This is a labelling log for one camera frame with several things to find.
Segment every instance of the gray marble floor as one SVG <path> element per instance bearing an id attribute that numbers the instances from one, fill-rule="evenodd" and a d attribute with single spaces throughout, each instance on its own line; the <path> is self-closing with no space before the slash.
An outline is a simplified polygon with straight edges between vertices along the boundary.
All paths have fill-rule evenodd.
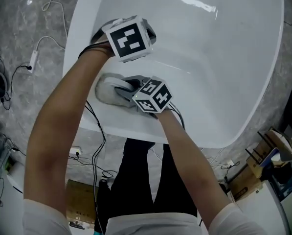
<path id="1" fill-rule="evenodd" d="M 52 4 L 48 11 L 43 12 L 41 7 L 47 1 L 49 0 L 0 0 L 0 48 L 9 76 L 16 66 L 30 60 L 32 50 L 42 36 L 53 36 L 60 44 L 65 45 L 61 8 L 57 4 Z M 64 5 L 68 27 L 77 0 L 55 1 Z M 292 0 L 285 0 L 285 21 L 292 23 Z M 17 73 L 14 76 L 11 109 L 4 110 L 0 103 L 0 130 L 8 135 L 22 151 L 26 150 L 27 141 L 40 108 L 61 80 L 63 58 L 63 50 L 51 40 L 43 40 L 34 74 Z M 247 154 L 244 149 L 259 140 L 256 132 L 267 130 L 271 125 L 278 125 L 291 88 L 292 26 L 286 24 L 270 85 L 249 125 L 238 140 L 229 147 L 203 150 L 206 157 L 217 157 L 212 166 L 219 180 L 223 179 L 226 170 L 221 170 L 218 163 L 225 163 L 229 159 L 234 162 L 240 161 L 239 166 L 229 171 L 228 176 L 232 177 L 245 164 Z M 83 157 L 90 158 L 101 141 L 100 133 L 79 128 L 74 145 L 82 148 Z M 124 142 L 124 138 L 108 135 L 106 147 L 100 155 L 98 164 L 104 169 L 118 170 Z M 161 144 L 156 144 L 154 150 L 162 156 Z M 14 156 L 25 163 L 24 157 L 20 154 L 14 154 Z M 153 152 L 149 152 L 148 162 L 150 182 L 155 194 L 160 178 L 161 161 Z M 92 168 L 91 166 L 69 166 L 67 178 L 92 184 Z"/>

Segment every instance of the black pants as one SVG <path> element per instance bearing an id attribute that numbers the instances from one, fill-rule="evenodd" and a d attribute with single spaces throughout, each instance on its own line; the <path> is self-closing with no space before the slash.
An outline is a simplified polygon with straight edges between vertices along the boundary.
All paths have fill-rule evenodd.
<path id="1" fill-rule="evenodd" d="M 110 217 L 178 212 L 197 216 L 194 205 L 174 164 L 170 146 L 164 145 L 161 180 L 152 201 L 147 154 L 154 143 L 127 139 L 124 157 L 111 188 Z"/>

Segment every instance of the electrical outlet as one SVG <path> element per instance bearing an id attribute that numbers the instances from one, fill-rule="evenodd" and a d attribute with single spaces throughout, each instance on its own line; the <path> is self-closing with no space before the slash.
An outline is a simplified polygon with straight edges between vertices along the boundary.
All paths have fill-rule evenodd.
<path id="1" fill-rule="evenodd" d="M 79 155 L 82 154 L 82 149 L 81 149 L 81 147 L 78 147 L 78 146 L 72 146 L 71 149 L 70 149 L 70 151 L 69 151 L 70 154 L 74 154 L 74 155 L 76 155 L 77 152 L 78 152 Z"/>
<path id="2" fill-rule="evenodd" d="M 233 162 L 232 159 L 227 161 L 227 166 L 228 167 L 231 167 L 231 166 L 234 166 L 234 165 L 235 165 L 235 163 Z"/>

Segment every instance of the cardboard box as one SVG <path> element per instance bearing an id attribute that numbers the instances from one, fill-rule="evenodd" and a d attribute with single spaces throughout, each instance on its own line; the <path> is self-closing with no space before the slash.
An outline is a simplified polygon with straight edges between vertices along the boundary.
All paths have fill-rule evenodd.
<path id="1" fill-rule="evenodd" d="M 292 141 L 273 128 L 265 134 L 265 140 L 262 139 L 255 150 L 257 153 L 252 152 L 252 155 L 259 163 L 250 156 L 247 164 L 256 178 L 261 177 L 263 168 L 271 162 L 272 158 L 274 159 L 272 163 L 278 167 L 292 161 Z"/>
<path id="2" fill-rule="evenodd" d="M 73 180 L 67 182 L 67 219 L 74 223 L 85 222 L 94 227 L 96 212 L 92 186 Z"/>
<path id="3" fill-rule="evenodd" d="M 235 201 L 247 197 L 256 189 L 262 187 L 262 182 L 257 179 L 249 166 L 246 166 L 236 178 L 228 184 Z"/>

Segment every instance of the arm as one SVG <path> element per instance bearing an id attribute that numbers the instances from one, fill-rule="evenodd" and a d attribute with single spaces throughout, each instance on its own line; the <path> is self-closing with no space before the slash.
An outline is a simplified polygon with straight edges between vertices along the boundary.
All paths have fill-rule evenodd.
<path id="1" fill-rule="evenodd" d="M 195 143 L 179 124 L 174 114 L 158 114 L 168 139 L 176 168 L 192 197 L 205 225 L 209 228 L 215 216 L 230 203 L 213 170 Z"/>
<path id="2" fill-rule="evenodd" d="M 40 202 L 66 215 L 65 174 L 69 150 L 90 88 L 109 56 L 106 50 L 85 52 L 43 105 L 28 142 L 24 199 Z"/>

